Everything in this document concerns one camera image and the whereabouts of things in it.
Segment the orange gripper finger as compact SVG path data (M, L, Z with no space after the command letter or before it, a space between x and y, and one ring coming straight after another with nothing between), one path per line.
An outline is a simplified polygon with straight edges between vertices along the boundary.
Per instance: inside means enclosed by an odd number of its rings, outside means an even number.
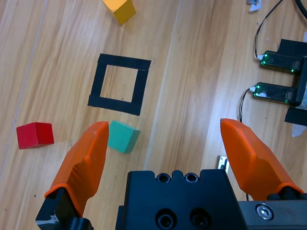
M304 191L293 182L271 149L250 127L223 118L220 130L230 166L242 191L257 201L275 195L281 200L303 197Z
M96 122L68 151L35 219L40 229L93 229L83 213L100 184L108 137L109 123Z

